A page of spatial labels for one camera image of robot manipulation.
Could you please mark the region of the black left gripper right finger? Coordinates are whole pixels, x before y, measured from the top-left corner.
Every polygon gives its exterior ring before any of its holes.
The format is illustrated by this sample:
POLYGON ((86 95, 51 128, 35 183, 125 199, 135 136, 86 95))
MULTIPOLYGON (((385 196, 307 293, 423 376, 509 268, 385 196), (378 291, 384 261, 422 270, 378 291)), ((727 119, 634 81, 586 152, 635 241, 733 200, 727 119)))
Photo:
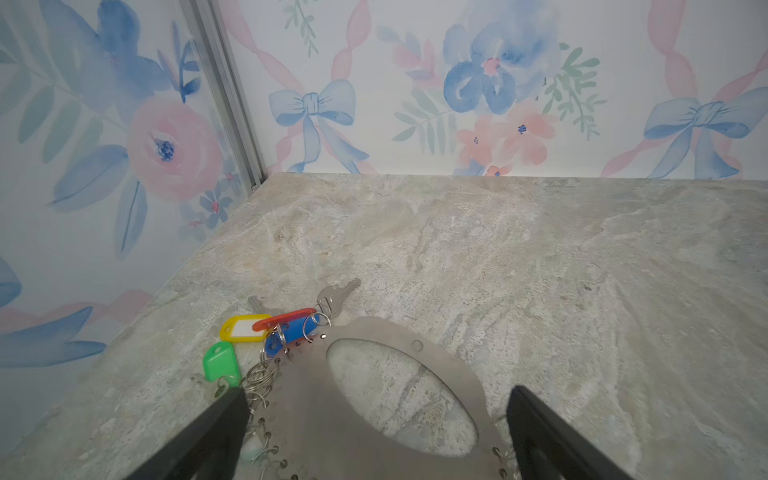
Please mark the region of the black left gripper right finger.
POLYGON ((523 479, 631 479, 523 385, 511 390, 506 421, 523 479))

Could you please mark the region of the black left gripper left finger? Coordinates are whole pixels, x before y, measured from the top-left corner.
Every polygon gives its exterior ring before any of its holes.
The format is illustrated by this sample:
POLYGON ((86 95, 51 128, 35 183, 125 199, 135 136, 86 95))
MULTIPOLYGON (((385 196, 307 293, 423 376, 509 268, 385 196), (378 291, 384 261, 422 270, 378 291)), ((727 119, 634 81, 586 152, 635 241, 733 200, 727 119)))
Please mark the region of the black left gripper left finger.
POLYGON ((224 393, 130 479, 231 479, 250 418, 243 389, 224 393))

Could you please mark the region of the green key tag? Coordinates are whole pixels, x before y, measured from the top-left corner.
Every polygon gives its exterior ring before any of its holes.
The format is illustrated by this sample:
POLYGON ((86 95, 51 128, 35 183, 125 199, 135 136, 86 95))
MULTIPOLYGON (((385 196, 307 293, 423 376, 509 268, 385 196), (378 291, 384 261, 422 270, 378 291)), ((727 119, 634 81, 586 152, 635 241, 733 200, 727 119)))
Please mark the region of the green key tag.
POLYGON ((217 342, 205 352, 202 369, 209 382, 224 379, 230 386, 237 387, 242 381, 235 348, 227 341, 217 342))

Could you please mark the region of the yellow key tag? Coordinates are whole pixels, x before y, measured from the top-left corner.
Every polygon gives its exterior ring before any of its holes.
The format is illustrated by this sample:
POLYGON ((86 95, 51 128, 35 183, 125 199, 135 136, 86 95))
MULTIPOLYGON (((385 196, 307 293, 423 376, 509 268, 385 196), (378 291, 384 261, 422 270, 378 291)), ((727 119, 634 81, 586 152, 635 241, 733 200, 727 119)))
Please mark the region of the yellow key tag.
POLYGON ((263 342, 267 336, 267 330, 255 331, 253 326, 260 321, 270 319, 267 314, 239 315, 227 320, 219 330, 219 338, 230 343, 258 343, 263 342))

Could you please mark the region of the blue key tag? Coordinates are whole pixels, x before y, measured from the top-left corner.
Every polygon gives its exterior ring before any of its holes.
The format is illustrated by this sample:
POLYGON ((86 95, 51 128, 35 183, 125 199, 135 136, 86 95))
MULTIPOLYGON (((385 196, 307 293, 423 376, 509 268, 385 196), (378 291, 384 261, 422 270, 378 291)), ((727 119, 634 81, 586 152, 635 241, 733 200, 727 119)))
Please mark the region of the blue key tag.
POLYGON ((326 324, 327 322, 319 315, 312 315, 281 324, 279 329, 275 328, 267 336, 264 342, 265 355, 268 358, 279 355, 297 341, 306 341, 318 326, 326 324))

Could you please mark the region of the red key tag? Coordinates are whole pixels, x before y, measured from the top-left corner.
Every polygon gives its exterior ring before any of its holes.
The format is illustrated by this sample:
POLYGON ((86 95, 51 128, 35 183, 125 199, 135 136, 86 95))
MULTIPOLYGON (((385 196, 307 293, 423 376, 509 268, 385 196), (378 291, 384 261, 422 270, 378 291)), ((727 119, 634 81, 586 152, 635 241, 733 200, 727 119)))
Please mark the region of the red key tag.
POLYGON ((275 328, 277 325, 287 324, 296 320, 306 319, 317 313, 315 308, 304 308, 295 310, 288 313, 283 313, 277 316, 270 316, 269 318, 259 320, 252 325, 254 332, 266 331, 271 328, 275 328))

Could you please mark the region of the silver key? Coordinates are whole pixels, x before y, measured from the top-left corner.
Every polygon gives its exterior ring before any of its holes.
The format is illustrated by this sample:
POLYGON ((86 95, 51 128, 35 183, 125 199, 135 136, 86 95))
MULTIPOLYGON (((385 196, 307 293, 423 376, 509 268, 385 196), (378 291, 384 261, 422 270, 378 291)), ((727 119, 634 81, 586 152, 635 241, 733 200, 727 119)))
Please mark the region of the silver key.
POLYGON ((343 309, 344 302, 360 285, 361 280, 354 278, 345 286, 326 286, 317 295, 316 308, 330 319, 337 317, 343 309))

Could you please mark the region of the aluminium corner post left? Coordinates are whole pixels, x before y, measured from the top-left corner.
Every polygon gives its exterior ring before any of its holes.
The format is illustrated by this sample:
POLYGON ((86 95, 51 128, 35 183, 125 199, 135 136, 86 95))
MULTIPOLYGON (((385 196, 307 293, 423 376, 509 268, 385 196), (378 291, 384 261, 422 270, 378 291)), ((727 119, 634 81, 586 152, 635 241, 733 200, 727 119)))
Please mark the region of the aluminium corner post left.
POLYGON ((180 6, 202 58, 227 138, 246 184, 257 189, 266 179, 242 81, 218 1, 182 0, 180 6))

